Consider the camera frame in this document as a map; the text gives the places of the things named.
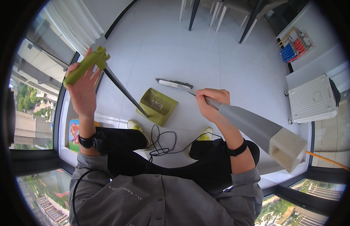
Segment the chair leg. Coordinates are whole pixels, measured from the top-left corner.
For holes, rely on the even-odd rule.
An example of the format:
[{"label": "chair leg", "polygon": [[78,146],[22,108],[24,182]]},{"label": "chair leg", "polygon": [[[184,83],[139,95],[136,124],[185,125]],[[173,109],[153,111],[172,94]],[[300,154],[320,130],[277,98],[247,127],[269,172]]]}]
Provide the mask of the chair leg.
[{"label": "chair leg", "polygon": [[223,11],[222,11],[221,16],[220,16],[220,19],[219,19],[219,23],[218,23],[218,27],[217,27],[217,32],[218,32],[218,30],[219,30],[219,27],[220,27],[220,25],[221,25],[221,22],[223,21],[223,18],[224,18],[226,9],[227,9],[227,7],[224,6]]},{"label": "chair leg", "polygon": [[245,15],[244,20],[243,20],[243,23],[241,23],[240,27],[242,27],[242,26],[244,25],[246,18],[248,18],[247,15]]},{"label": "chair leg", "polygon": [[254,20],[254,22],[253,22],[252,26],[250,27],[248,33],[247,33],[246,36],[244,37],[243,43],[246,41],[246,39],[247,39],[248,36],[250,35],[250,32],[251,32],[252,29],[254,28],[254,25],[255,25],[255,23],[256,23],[257,21],[258,21],[257,19]]},{"label": "chair leg", "polygon": [[214,19],[215,19],[215,15],[216,15],[216,13],[218,11],[219,5],[220,5],[220,2],[217,2],[216,6],[215,6],[215,9],[214,9],[214,13],[213,13],[213,18],[211,19],[210,27],[213,26],[213,22],[214,22]]},{"label": "chair leg", "polygon": [[181,2],[181,8],[180,8],[180,20],[182,19],[182,12],[184,11],[184,5],[185,5],[185,0],[182,0]]},{"label": "chair leg", "polygon": [[218,15],[219,15],[219,13],[220,13],[220,10],[221,10],[221,7],[223,6],[223,2],[220,2],[220,6],[219,6],[219,10],[218,10],[218,12],[217,12],[217,15],[216,15],[216,18],[218,18]]},{"label": "chair leg", "polygon": [[211,5],[211,8],[210,8],[210,14],[211,14],[211,12],[213,11],[213,9],[214,9],[214,5],[215,5],[215,1],[213,1],[213,4]]}]

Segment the window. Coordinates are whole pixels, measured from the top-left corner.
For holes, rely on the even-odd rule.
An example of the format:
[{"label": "window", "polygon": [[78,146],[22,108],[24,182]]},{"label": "window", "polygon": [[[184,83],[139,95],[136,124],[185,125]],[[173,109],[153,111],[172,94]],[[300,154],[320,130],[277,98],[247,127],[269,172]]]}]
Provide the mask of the window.
[{"label": "window", "polygon": [[335,201],[340,200],[345,187],[346,185],[343,184],[325,183],[306,178],[290,186],[297,191]]},{"label": "window", "polygon": [[69,182],[63,170],[17,177],[29,208],[41,225],[69,225]]},{"label": "window", "polygon": [[56,103],[74,54],[42,11],[22,40],[11,70],[16,110],[11,149],[53,148]]},{"label": "window", "polygon": [[[337,115],[314,122],[314,153],[350,168],[350,89],[340,95]],[[312,166],[340,168],[317,157],[312,158]]]},{"label": "window", "polygon": [[305,210],[277,196],[263,200],[262,211],[255,225],[322,226],[328,217]]}]

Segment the black pants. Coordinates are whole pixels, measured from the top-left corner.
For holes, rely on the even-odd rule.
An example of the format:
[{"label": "black pants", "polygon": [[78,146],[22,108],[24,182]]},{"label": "black pants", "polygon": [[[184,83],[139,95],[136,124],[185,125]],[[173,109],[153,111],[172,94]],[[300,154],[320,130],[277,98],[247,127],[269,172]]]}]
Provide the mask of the black pants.
[{"label": "black pants", "polygon": [[[108,154],[108,169],[113,175],[135,176],[143,173],[162,174],[191,179],[209,193],[219,193],[232,185],[231,164],[228,153],[221,147],[224,141],[195,141],[190,156],[197,162],[177,168],[155,165],[133,152],[147,145],[145,136],[135,129],[96,127],[106,139],[102,148]],[[259,148],[246,141],[255,161],[259,161]]]}]

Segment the finger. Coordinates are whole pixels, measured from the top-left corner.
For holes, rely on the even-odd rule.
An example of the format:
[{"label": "finger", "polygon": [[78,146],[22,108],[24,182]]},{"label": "finger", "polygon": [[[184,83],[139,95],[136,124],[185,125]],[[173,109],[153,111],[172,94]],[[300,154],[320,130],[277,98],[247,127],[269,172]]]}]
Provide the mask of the finger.
[{"label": "finger", "polygon": [[67,84],[66,86],[67,90],[69,91],[69,94],[72,93],[73,86],[71,84]]},{"label": "finger", "polygon": [[204,88],[196,91],[196,96],[207,96],[215,100],[219,100],[222,97],[222,93],[217,89]]},{"label": "finger", "polygon": [[91,81],[96,82],[96,80],[98,79],[98,76],[101,74],[101,72],[102,72],[101,68],[97,68],[95,73],[93,73],[93,75],[91,76]]},{"label": "finger", "polygon": [[93,68],[95,67],[95,65],[92,65],[85,73],[84,77],[90,79],[92,72],[93,72]]},{"label": "finger", "polygon": [[92,48],[88,48],[85,56],[83,58],[86,58],[90,53],[92,52]]},{"label": "finger", "polygon": [[199,105],[199,109],[205,109],[206,107],[209,106],[205,100],[205,97],[202,95],[196,97],[196,102]]},{"label": "finger", "polygon": [[71,73],[71,71],[75,70],[78,67],[78,65],[79,65],[78,62],[71,64],[67,69],[65,77],[67,77],[67,75],[69,75],[69,73]]}]

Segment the green dustpan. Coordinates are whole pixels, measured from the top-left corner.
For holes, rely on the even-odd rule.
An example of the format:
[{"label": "green dustpan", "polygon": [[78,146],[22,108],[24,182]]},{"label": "green dustpan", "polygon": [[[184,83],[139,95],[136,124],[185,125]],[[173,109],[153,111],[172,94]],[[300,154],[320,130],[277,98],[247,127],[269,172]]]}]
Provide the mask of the green dustpan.
[{"label": "green dustpan", "polygon": [[[148,119],[159,126],[164,126],[171,113],[174,111],[177,101],[149,88],[140,100],[139,105],[149,115]],[[136,112],[144,116],[139,109]]]}]

